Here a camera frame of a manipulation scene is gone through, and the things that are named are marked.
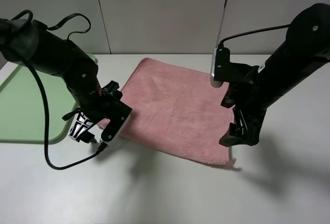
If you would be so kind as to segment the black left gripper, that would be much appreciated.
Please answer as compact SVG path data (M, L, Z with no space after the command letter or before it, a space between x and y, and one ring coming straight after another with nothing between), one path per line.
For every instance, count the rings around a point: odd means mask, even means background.
M109 82L101 87L97 79L98 66L94 63L72 63L61 69L61 78L78 107L62 119L69 120L78 114L74 125L70 129L69 137L75 141L94 141L94 134L89 132L94 123L104 119L103 109L111 101L120 101L123 93L119 90L119 83Z

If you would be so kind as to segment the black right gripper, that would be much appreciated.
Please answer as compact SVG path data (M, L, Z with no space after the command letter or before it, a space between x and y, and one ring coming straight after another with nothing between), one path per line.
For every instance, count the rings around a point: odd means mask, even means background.
M253 105L258 93L257 84L253 81L253 73L256 72L256 66L248 65L233 65L226 70L225 81L229 86L221 106L232 109L234 120L219 140L222 146L254 146L259 143L266 111Z

